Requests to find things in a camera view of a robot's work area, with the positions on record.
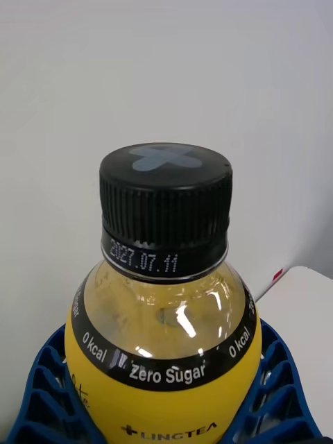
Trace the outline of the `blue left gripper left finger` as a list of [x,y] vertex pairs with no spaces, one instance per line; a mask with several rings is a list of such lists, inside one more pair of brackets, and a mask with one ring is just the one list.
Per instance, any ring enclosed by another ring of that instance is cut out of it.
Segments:
[[71,382],[65,328],[42,346],[26,381],[22,404],[5,443],[105,443]]

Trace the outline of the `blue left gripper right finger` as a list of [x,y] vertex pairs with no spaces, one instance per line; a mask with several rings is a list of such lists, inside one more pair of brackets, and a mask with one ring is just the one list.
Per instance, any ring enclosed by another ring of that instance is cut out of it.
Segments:
[[222,443],[305,443],[321,439],[291,353],[266,322],[262,358],[253,384]]

